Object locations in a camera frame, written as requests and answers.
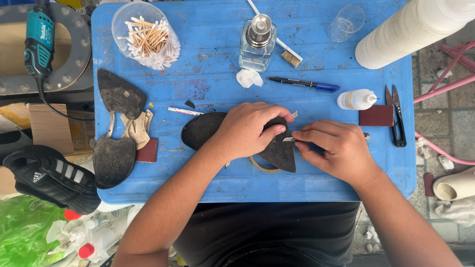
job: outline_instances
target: power cord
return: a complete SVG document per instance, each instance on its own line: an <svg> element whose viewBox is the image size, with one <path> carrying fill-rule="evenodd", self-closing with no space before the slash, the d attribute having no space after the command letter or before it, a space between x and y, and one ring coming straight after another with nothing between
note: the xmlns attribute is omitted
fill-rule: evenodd
<svg viewBox="0 0 475 267"><path fill-rule="evenodd" d="M43 101L43 103L45 103L45 105L47 107L49 107L49 109L51 109L52 111L54 111L55 113L57 113L58 115L61 115L65 118L68 118L68 119L71 119L71 120L77 120L77 121L86 121L86 122L89 122L89 121L93 121L94 119L79 119L79 118L73 118L73 117L70 117L66 114L63 114L61 112L59 112L58 110L56 110L55 108L53 108L48 102L46 102L46 99L45 99L45 90L43 88L43 82L45 81L44 78L38 78L38 77L35 77L35 80L36 80L36 84L38 85L38 93L39 93L39 98Z"/></svg>

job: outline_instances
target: table surface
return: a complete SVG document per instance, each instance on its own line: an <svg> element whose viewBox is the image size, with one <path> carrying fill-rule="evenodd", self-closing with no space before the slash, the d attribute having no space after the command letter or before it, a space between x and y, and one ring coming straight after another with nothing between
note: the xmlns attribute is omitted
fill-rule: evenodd
<svg viewBox="0 0 475 267"><path fill-rule="evenodd" d="M338 11L357 3L366 13L366 22L346 42L333 43L326 30ZM368 141L376 163L389 175L404 197L416 188L414 106L411 55L384 68L369 70L355 60L357 43L399 10L406 0L259 0L255 5L269 15L278 27L277 36L303 57L292 68L276 45L269 68L261 73L262 87L243 88L236 81L239 38L244 21L254 17L246 0L191 0L153 2L168 18L180 38L178 61L164 71L154 71L125 58L118 50L112 33L114 13L122 4L104 4L92 15L92 42L95 87L96 138L105 135L109 113L97 87L96 70L107 69L140 88L148 96L145 109L153 112L149 136L158 138L157 162L136 162L130 176L118 186L98 190L109 204L145 203L194 154L180 139L182 127L193 116L168 111L169 106L190 109L192 101L199 112L227 112L242 102L265 101L298 111L290 130L298 130L320 119L358 124L358 111L342 110L336 104L345 91L367 88L385 105L384 86L397 86L408 144L393 145L389 127L362 127L371 135ZM337 93L314 88L270 82L269 76L340 85ZM116 115L112 137L119 139L124 124ZM265 173L249 158L231 162L221 169L206 189L202 202L278 202L278 201L356 201L351 186L312 166L295 148L296 173Z"/></svg>

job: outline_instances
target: makita rotary tool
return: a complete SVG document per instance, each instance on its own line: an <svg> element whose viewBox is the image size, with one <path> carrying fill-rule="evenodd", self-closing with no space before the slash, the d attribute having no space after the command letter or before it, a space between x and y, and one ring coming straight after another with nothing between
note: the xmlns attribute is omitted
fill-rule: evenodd
<svg viewBox="0 0 475 267"><path fill-rule="evenodd" d="M51 62L55 52L55 24L49 11L49 2L37 0L36 5L28 12L27 38L25 40L25 68L36 80L39 98L52 111L68 119L91 121L94 119L78 119L65 115L53 108L45 100L43 83L48 74L53 71Z"/></svg>

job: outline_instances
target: red bottle cap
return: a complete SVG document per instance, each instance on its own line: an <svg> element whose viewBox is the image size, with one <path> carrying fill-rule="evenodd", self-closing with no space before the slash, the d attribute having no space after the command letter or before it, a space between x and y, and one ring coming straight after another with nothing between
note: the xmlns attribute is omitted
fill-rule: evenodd
<svg viewBox="0 0 475 267"><path fill-rule="evenodd" d="M82 246L79 249L79 252L78 252L78 254L81 258L87 258L87 257L91 256L93 253L94 253L94 246L89 244L89 243Z"/></svg>
<svg viewBox="0 0 475 267"><path fill-rule="evenodd" d="M72 210L65 210L64 211L64 218L66 218L67 220L79 219L79 218L81 218L81 216L82 216L81 214L77 214Z"/></svg>

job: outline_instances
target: green plastic bag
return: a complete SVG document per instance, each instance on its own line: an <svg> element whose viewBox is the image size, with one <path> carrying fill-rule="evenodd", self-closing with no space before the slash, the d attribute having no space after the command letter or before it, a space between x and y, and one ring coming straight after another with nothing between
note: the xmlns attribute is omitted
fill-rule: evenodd
<svg viewBox="0 0 475 267"><path fill-rule="evenodd" d="M0 202L0 267L43 267L62 259L65 251L47 255L59 241L46 243L64 209L26 195Z"/></svg>

